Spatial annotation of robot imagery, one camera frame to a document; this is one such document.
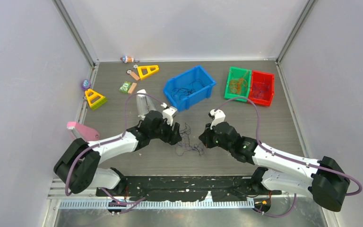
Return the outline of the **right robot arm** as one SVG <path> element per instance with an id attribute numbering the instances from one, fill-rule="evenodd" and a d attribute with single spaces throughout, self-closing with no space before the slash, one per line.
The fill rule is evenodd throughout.
<path id="1" fill-rule="evenodd" d="M 339 212 L 350 184 L 337 162 L 291 155 L 256 139 L 240 135 L 227 122 L 206 124 L 199 140 L 206 148 L 219 147 L 242 163 L 257 165 L 251 176 L 251 189 L 257 194 L 285 191 L 313 199 L 321 207 Z"/>

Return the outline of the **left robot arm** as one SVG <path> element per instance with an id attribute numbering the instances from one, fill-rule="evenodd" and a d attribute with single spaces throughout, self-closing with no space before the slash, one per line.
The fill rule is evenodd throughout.
<path id="1" fill-rule="evenodd" d="M 53 171 L 65 183 L 66 193 L 79 194 L 87 188 L 98 188 L 120 196 L 126 190 L 126 177 L 114 167 L 102 169 L 99 165 L 118 155 L 140 150 L 154 139 L 170 145 L 181 142 L 180 124 L 169 124 L 168 118 L 161 112 L 150 111 L 124 134 L 90 142 L 77 138 L 55 164 Z"/>

